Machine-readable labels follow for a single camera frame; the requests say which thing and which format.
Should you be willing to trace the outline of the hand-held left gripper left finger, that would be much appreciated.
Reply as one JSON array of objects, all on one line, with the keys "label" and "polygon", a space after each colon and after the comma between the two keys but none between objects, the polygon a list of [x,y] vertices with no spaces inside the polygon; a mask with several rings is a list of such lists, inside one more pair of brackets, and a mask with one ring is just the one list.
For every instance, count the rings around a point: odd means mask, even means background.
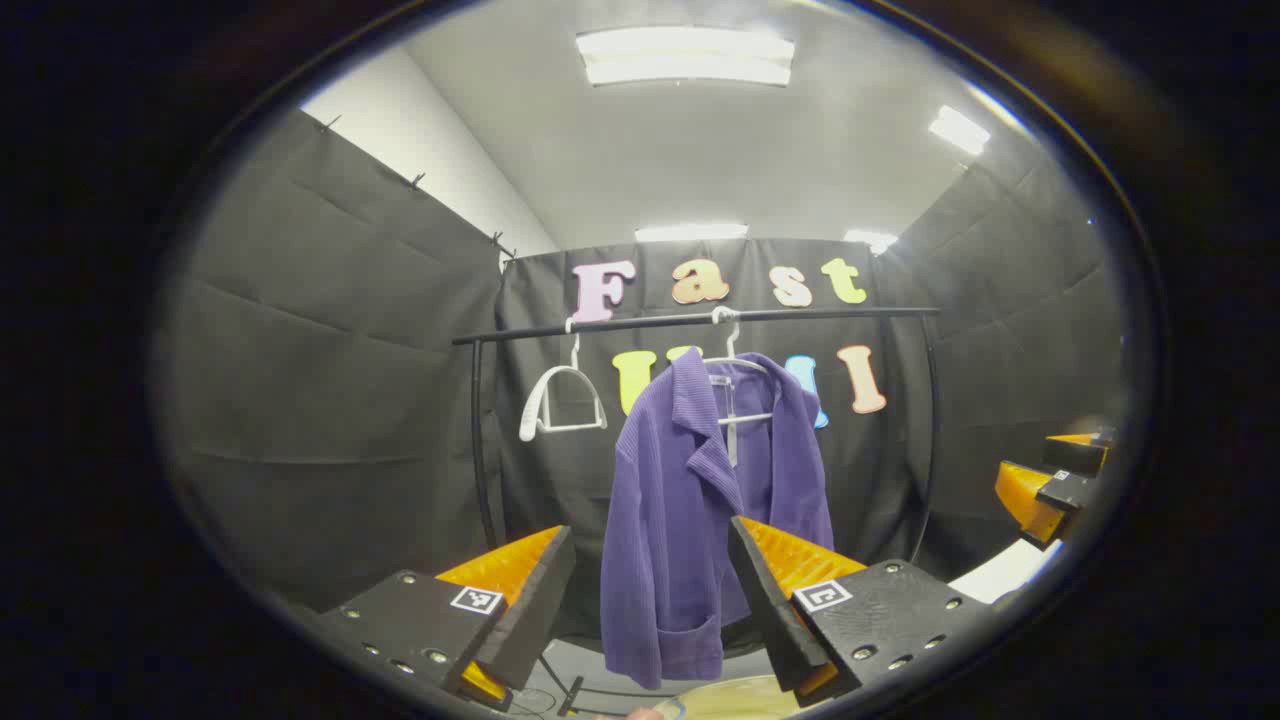
[{"label": "hand-held left gripper left finger", "polygon": [[320,618],[392,673],[506,711],[550,643],[575,564],[572,530],[550,527],[434,575],[394,571]]}]

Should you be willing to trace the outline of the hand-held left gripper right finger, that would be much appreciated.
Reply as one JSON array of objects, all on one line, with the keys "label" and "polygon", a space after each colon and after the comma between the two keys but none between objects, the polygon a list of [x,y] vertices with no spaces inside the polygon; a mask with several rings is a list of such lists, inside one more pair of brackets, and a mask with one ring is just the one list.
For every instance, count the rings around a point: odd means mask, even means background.
[{"label": "hand-held left gripper right finger", "polygon": [[934,670],[993,618],[901,559],[863,565],[736,516],[728,552],[774,679],[800,708]]}]

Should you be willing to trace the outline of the cream laundry hamper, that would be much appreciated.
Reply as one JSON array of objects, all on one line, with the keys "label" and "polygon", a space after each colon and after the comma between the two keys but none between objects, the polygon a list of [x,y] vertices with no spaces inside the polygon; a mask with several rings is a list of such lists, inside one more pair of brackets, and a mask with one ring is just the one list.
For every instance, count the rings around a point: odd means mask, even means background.
[{"label": "cream laundry hamper", "polygon": [[669,701],[669,720],[786,720],[804,711],[774,676],[746,676],[687,691]]}]

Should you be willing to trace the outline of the purple ribbed jacket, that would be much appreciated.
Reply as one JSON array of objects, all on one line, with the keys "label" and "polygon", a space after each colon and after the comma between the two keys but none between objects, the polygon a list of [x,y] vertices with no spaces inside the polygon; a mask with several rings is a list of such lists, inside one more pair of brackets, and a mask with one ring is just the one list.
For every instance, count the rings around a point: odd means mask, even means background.
[{"label": "purple ribbed jacket", "polygon": [[736,516],[824,548],[833,544],[820,402],[772,359],[759,375],[736,366],[739,466],[724,447],[728,393],[689,351],[639,395],[620,433],[602,551],[602,647],[611,673],[655,691],[666,680],[719,678],[721,632],[749,615],[728,556]]}]

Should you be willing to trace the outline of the white plastic hanger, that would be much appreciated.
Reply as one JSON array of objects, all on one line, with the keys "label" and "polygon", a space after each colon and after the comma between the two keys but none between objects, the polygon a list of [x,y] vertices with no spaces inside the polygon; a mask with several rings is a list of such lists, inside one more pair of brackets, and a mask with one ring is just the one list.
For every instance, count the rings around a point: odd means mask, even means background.
[{"label": "white plastic hanger", "polygon": [[773,418],[773,413],[755,413],[755,414],[737,414],[736,406],[736,375],[731,372],[723,372],[728,366],[736,366],[748,372],[754,372],[759,375],[769,375],[771,372],[767,366],[740,357],[736,352],[735,343],[741,334],[739,313],[728,306],[717,306],[710,311],[710,320],[713,325],[726,324],[730,328],[730,334],[724,340],[724,352],[721,357],[704,357],[701,360],[703,366],[708,370],[708,377],[713,388],[724,389],[728,396],[726,401],[727,415],[718,420],[721,427],[724,427],[724,447],[727,457],[730,460],[730,466],[736,469],[739,466],[739,427],[748,423],[767,421]]},{"label": "white plastic hanger", "polygon": [[[603,407],[602,397],[590,378],[581,370],[579,352],[581,340],[575,329],[575,319],[568,316],[564,320],[563,333],[573,338],[570,350],[570,363],[547,369],[535,382],[527,396],[520,416],[518,438],[522,442],[531,442],[539,434],[559,434],[579,430],[604,430],[608,428],[608,419]],[[579,424],[561,424],[552,421],[550,383],[558,375],[568,375],[579,380],[589,392],[591,400],[593,419]]]}]

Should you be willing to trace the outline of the black clothes rack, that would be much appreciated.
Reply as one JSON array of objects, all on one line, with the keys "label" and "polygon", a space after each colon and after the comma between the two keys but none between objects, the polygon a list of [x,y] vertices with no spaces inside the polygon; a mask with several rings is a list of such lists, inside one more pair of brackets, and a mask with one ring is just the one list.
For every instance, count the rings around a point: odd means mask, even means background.
[{"label": "black clothes rack", "polygon": [[[488,343],[502,343],[516,340],[536,340],[550,337],[566,337],[588,333],[650,331],[654,328],[671,328],[681,325],[733,325],[746,322],[814,322],[814,320],[847,320],[852,318],[876,319],[913,319],[918,322],[925,341],[925,359],[929,364],[929,374],[936,374],[934,363],[934,336],[932,320],[940,314],[937,307],[869,307],[869,309],[809,309],[809,310],[746,310],[737,311],[727,306],[714,307],[703,313],[676,313],[657,316],[632,316],[604,322],[577,323],[572,319],[563,319],[557,325],[547,323],[541,325],[516,325],[502,328],[498,324],[477,325],[470,333],[460,333],[451,338],[453,346],[465,347],[468,357],[463,364],[465,374],[460,378],[460,384],[466,388],[468,398],[463,439],[466,442],[463,459],[467,466],[463,474],[462,486],[468,488],[475,502],[475,516],[483,529],[483,538],[488,550],[494,550],[499,544],[506,532],[506,525],[500,518],[498,503],[500,500],[500,483],[495,475],[486,470],[485,420],[486,407],[484,404],[485,380],[484,373],[484,347]],[[576,676],[571,683],[566,683],[558,674],[556,666],[547,661],[543,652],[532,656],[532,678],[535,682],[549,682],[550,691],[547,697],[550,707],[547,710],[532,708],[531,702],[522,700],[522,691],[513,682],[502,682],[500,688],[506,692],[504,700],[498,700],[492,691],[484,691],[476,682],[466,680],[460,689],[460,696],[476,703],[513,716],[527,720],[586,720],[590,708],[577,703],[580,693],[604,696],[602,688],[591,688],[584,684],[582,676]]]}]

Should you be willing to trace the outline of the white box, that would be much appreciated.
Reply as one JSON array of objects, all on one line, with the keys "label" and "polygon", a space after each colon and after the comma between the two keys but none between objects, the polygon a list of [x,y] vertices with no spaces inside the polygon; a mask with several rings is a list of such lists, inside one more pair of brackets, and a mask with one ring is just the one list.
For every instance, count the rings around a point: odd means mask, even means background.
[{"label": "white box", "polygon": [[951,580],[948,585],[983,603],[995,603],[998,598],[1033,582],[1061,548],[1060,539],[1051,542],[1043,550],[1027,539],[1016,539],[980,566]]}]

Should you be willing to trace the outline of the black backdrop cloth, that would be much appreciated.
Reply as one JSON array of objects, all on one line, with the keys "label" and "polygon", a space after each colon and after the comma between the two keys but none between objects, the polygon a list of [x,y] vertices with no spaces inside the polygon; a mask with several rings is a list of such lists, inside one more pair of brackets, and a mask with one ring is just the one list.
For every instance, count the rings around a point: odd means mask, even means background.
[{"label": "black backdrop cloth", "polygon": [[997,462],[1034,464],[1056,432],[1116,425],[1125,322],[1091,209],[1037,142],[1002,137],[886,254],[827,240],[616,245],[502,266],[477,229],[364,150],[296,111],[250,154],[196,236],[157,336],[155,378],[177,475],[256,585],[325,612],[396,570],[440,571],[500,541],[566,524],[579,565],[558,634],[599,637],[599,568],[613,448],[628,395],[614,360],[668,366],[708,325],[612,331],[582,342],[611,424],[517,437],[535,379],[566,338],[453,338],[562,322],[573,269],[632,263],[618,319],[672,315],[673,270],[714,263],[739,310],[776,310],[776,268],[814,304],[820,272],[861,272],[869,305],[915,319],[758,322],[741,351],[809,357],[835,546],[910,556],[946,579],[1009,544]]}]

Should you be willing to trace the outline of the large ceiling light panel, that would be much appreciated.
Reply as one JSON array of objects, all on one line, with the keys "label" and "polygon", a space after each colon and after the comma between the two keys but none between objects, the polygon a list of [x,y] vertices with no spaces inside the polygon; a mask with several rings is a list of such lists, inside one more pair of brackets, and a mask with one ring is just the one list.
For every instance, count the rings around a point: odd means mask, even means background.
[{"label": "large ceiling light panel", "polygon": [[795,42],[768,32],[696,26],[600,29],[575,37],[593,86],[710,79],[785,87]]}]

